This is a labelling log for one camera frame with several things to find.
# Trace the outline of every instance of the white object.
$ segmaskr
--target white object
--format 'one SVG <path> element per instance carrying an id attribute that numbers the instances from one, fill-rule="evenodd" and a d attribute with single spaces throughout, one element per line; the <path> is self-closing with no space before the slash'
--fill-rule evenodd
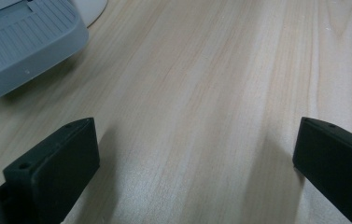
<path id="1" fill-rule="evenodd" d="M 86 26 L 90 26 L 106 8 L 107 0 L 71 0 Z"/>

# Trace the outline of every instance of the gray object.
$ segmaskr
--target gray object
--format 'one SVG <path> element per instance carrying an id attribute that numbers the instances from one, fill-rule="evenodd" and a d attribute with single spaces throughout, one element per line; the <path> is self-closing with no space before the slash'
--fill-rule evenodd
<path id="1" fill-rule="evenodd" d="M 67 0 L 8 0 L 0 9 L 0 96 L 76 53 L 88 38 Z"/>

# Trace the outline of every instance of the wood grain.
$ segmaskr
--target wood grain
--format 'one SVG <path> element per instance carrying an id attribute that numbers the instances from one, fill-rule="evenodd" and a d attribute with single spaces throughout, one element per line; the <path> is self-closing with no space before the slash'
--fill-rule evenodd
<path id="1" fill-rule="evenodd" d="M 94 117 L 101 168 L 64 223 L 349 223 L 291 156 L 352 132 L 351 0 L 109 0 L 88 46 L 0 98 L 2 169 Z"/>

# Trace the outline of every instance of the desk surface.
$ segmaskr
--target desk surface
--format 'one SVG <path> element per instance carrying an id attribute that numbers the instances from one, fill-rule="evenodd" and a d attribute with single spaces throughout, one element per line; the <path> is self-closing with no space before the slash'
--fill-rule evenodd
<path id="1" fill-rule="evenodd" d="M 348 223 L 291 156 L 302 116 L 352 132 L 351 0 L 110 0 L 88 46 L 0 99 L 2 169 L 96 120 L 65 223 Z"/>

